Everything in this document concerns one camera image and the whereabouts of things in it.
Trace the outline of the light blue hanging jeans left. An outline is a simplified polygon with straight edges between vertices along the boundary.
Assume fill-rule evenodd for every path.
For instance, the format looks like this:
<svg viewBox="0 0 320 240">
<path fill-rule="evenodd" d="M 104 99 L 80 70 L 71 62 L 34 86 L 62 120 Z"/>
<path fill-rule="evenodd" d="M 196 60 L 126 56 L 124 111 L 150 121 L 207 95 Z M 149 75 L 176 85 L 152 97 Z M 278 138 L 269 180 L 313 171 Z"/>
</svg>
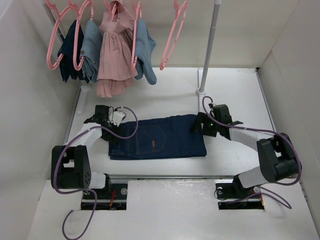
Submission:
<svg viewBox="0 0 320 240">
<path fill-rule="evenodd" d="M 103 42 L 103 34 L 93 20 L 86 24 L 80 57 L 84 57 L 82 64 L 83 76 L 96 83 L 100 66 L 100 53 Z"/>
</svg>

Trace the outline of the light blue hanging jeans right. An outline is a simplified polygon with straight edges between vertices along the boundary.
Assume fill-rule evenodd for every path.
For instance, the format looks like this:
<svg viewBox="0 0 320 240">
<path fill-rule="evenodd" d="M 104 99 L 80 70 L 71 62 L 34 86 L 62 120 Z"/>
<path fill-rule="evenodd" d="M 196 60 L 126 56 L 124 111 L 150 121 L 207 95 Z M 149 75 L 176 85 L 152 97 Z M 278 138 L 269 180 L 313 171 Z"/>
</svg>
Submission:
<svg viewBox="0 0 320 240">
<path fill-rule="evenodd" d="M 139 19 L 136 26 L 135 56 L 137 62 L 135 69 L 137 76 L 135 79 L 140 80 L 145 77 L 150 85 L 157 83 L 157 77 L 152 67 L 152 52 L 155 47 L 156 41 L 150 36 L 146 22 Z"/>
</svg>

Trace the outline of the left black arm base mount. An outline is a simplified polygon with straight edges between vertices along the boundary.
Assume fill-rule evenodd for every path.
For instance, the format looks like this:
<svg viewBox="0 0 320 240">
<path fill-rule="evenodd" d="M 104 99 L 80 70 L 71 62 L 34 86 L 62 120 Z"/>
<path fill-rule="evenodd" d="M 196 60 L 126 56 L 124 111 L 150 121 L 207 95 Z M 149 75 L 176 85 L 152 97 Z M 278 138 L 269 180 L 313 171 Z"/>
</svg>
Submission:
<svg viewBox="0 0 320 240">
<path fill-rule="evenodd" d="M 103 189 L 94 189 L 97 195 L 97 211 L 125 211 L 127 209 L 128 183 L 111 183 Z M 81 210 L 92 210 L 95 203 L 95 195 L 90 191 L 84 191 L 80 203 Z"/>
</svg>

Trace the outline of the pink hanger with light jeans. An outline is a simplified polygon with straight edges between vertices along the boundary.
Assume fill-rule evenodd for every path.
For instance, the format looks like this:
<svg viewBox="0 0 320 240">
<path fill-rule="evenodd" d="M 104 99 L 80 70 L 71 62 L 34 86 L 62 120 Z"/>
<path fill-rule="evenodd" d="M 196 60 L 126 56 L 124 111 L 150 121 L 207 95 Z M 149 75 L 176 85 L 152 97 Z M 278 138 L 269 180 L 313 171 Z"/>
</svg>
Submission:
<svg viewBox="0 0 320 240">
<path fill-rule="evenodd" d="M 135 13 L 134 26 L 133 26 L 133 38 L 132 38 L 131 68 L 132 70 L 135 70 L 137 60 L 138 60 L 138 57 L 136 56 L 137 29 L 138 29 L 138 20 L 142 18 L 142 3 L 141 1 L 136 3 L 134 0 L 132 0 L 131 5 Z"/>
</svg>

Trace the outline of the pink hanger with dress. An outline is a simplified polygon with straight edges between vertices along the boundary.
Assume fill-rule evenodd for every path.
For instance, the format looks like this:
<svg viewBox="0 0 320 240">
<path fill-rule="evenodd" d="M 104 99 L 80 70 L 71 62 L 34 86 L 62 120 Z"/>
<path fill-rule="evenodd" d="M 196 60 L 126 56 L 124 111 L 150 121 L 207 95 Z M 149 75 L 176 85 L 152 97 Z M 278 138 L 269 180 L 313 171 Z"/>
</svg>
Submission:
<svg viewBox="0 0 320 240">
<path fill-rule="evenodd" d="M 118 23 L 120 24 L 125 16 L 125 10 L 122 0 L 105 1 L 106 9 L 103 13 L 102 23 Z"/>
</svg>

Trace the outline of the grey rack pole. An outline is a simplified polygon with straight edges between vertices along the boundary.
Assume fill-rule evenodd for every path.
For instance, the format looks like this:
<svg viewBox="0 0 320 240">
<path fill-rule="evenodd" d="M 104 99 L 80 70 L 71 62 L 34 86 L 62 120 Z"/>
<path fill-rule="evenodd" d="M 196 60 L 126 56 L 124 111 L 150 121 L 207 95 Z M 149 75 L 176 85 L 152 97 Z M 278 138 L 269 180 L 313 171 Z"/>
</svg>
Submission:
<svg viewBox="0 0 320 240">
<path fill-rule="evenodd" d="M 215 0 L 214 1 L 211 24 L 210 24 L 210 29 L 209 29 L 209 36 L 208 36 L 208 41 L 207 41 L 206 55 L 205 55 L 205 60 L 204 60 L 204 65 L 203 65 L 203 68 L 205 70 L 207 70 L 207 72 L 209 69 L 209 64 L 210 64 L 210 59 L 211 59 L 211 54 L 212 54 L 212 49 L 213 49 L 213 43 L 214 43 L 215 32 L 216 32 L 217 21 L 218 21 L 221 3 L 222 3 L 222 0 Z"/>
<path fill-rule="evenodd" d="M 50 22 L 52 23 L 52 25 L 54 26 L 56 24 L 56 18 L 52 12 L 52 9 L 48 7 L 48 5 L 46 4 L 46 1 L 43 0 L 42 1 L 42 6 L 50 20 Z M 59 40 L 61 43 L 63 43 L 63 41 L 65 40 L 65 37 L 60 29 L 60 27 L 57 28 L 57 32 L 56 32 L 56 35 L 59 37 Z"/>
</svg>

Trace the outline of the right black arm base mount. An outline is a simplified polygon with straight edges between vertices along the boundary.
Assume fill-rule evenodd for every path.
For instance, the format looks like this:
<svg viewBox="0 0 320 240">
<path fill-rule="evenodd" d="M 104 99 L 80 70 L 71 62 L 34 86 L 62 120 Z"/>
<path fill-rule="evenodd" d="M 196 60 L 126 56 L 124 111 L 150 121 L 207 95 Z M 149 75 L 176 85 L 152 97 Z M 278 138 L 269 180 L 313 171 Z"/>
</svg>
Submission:
<svg viewBox="0 0 320 240">
<path fill-rule="evenodd" d="M 261 189 L 243 188 L 231 181 L 216 181 L 214 196 L 219 210 L 264 210 Z"/>
</svg>

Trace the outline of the left grey rack pole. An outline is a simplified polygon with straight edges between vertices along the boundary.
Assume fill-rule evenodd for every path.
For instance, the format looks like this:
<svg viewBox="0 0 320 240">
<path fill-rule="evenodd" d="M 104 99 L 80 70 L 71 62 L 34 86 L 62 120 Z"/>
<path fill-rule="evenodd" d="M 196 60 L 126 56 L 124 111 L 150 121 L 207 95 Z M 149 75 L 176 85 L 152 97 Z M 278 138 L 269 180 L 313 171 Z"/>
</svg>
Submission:
<svg viewBox="0 0 320 240">
<path fill-rule="evenodd" d="M 52 23 L 52 25 L 54 26 L 56 24 L 56 18 L 52 12 L 52 9 L 48 7 L 48 5 L 46 4 L 46 1 L 43 0 L 42 1 L 42 6 L 50 20 L 50 22 Z M 56 32 L 56 35 L 59 37 L 59 40 L 61 43 L 63 43 L 63 41 L 65 40 L 65 37 L 60 29 L 60 27 L 57 28 L 57 32 Z"/>
</svg>

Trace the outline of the right white rack foot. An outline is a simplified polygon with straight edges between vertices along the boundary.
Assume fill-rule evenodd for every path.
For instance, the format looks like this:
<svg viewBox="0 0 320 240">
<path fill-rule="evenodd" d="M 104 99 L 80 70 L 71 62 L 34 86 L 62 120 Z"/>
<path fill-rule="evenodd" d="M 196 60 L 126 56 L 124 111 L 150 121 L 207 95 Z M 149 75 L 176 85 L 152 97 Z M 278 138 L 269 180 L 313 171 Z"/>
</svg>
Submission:
<svg viewBox="0 0 320 240">
<path fill-rule="evenodd" d="M 206 95 L 205 85 L 207 81 L 208 70 L 203 67 L 199 67 L 197 70 L 198 88 L 196 89 L 196 95 L 198 98 L 198 110 L 201 112 L 203 110 L 202 100 Z"/>
</svg>

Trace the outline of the pink hanging dress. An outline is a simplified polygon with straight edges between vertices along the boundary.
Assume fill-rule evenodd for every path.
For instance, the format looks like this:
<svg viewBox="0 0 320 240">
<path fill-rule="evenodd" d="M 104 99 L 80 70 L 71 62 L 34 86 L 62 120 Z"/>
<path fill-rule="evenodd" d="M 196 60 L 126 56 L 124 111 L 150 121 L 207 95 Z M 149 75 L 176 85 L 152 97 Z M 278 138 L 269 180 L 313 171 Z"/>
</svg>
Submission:
<svg viewBox="0 0 320 240">
<path fill-rule="evenodd" d="M 99 26 L 103 34 L 97 75 L 96 94 L 111 98 L 125 93 L 126 88 L 135 84 L 136 70 L 132 70 L 134 18 L 124 6 L 121 23 L 103 20 Z"/>
</svg>

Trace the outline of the right grey rack pole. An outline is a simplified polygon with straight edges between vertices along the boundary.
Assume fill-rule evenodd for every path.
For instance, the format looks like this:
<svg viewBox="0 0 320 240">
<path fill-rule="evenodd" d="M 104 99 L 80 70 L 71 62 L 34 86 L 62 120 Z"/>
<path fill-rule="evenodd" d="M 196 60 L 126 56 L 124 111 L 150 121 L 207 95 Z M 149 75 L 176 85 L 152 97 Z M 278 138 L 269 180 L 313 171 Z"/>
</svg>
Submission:
<svg viewBox="0 0 320 240">
<path fill-rule="evenodd" d="M 205 55 L 205 60 L 204 60 L 204 65 L 203 65 L 203 68 L 205 70 L 207 70 L 207 72 L 209 69 L 209 64 L 210 64 L 210 59 L 211 59 L 211 54 L 212 54 L 212 49 L 213 49 L 213 43 L 214 43 L 215 32 L 216 32 L 217 21 L 218 21 L 221 3 L 222 3 L 222 0 L 215 0 L 214 1 L 211 24 L 210 24 L 210 29 L 209 29 L 209 36 L 208 36 L 208 41 L 207 41 L 206 55 Z"/>
</svg>

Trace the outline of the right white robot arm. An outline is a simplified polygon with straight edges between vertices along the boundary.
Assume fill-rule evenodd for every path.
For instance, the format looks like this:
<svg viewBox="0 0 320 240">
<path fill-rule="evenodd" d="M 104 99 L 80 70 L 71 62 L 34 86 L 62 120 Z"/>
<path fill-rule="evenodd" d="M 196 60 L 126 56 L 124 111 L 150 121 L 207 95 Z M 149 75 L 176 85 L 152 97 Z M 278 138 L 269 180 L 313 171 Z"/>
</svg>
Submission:
<svg viewBox="0 0 320 240">
<path fill-rule="evenodd" d="M 289 136 L 271 130 L 245 126 L 234 121 L 225 104 L 209 104 L 209 112 L 199 112 L 190 128 L 191 132 L 241 143 L 257 152 L 259 165 L 235 175 L 232 182 L 216 183 L 219 200 L 242 199 L 255 194 L 255 188 L 278 183 L 293 175 L 300 176 L 302 164 Z"/>
</svg>

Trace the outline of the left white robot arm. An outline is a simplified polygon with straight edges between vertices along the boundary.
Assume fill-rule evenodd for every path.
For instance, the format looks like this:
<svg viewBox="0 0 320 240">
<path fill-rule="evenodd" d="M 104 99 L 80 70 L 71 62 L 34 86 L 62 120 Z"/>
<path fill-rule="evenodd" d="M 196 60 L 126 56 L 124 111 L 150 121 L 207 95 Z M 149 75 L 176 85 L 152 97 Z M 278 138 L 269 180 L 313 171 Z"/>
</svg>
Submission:
<svg viewBox="0 0 320 240">
<path fill-rule="evenodd" d="M 83 122 L 73 139 L 52 149 L 51 185 L 58 193 L 92 189 L 102 199 L 111 195 L 109 175 L 91 170 L 89 149 L 99 139 L 106 142 L 118 140 L 119 126 L 125 118 L 126 114 L 117 108 L 97 105 L 94 115 Z"/>
</svg>

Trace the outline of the light blue hanging jeans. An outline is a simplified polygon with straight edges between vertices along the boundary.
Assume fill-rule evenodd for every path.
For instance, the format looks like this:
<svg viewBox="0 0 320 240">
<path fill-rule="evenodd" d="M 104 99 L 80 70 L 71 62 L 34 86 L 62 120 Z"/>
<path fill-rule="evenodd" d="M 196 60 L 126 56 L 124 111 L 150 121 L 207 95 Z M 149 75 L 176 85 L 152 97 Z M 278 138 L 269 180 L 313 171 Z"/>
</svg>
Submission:
<svg viewBox="0 0 320 240">
<path fill-rule="evenodd" d="M 84 57 L 82 64 L 83 76 L 96 83 L 100 66 L 100 53 L 103 42 L 103 34 L 93 20 L 86 24 L 80 57 Z"/>
<path fill-rule="evenodd" d="M 157 77 L 152 67 L 152 52 L 155 47 L 156 41 L 150 36 L 146 22 L 139 19 L 136 26 L 135 56 L 137 62 L 135 69 L 137 76 L 135 79 L 140 80 L 145 77 L 150 85 L 157 83 Z"/>
</svg>

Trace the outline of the dark blue jeans trousers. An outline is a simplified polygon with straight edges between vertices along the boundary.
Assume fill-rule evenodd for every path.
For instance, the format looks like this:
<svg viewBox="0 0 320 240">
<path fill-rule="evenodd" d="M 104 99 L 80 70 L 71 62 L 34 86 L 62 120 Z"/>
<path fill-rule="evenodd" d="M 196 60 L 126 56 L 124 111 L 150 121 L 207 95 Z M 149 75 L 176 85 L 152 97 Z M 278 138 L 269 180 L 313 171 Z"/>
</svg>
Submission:
<svg viewBox="0 0 320 240">
<path fill-rule="evenodd" d="M 196 122 L 194 114 L 131 121 L 120 126 L 123 134 L 135 135 L 110 143 L 111 160 L 154 160 L 205 157 L 207 150 L 203 135 L 190 131 Z"/>
</svg>

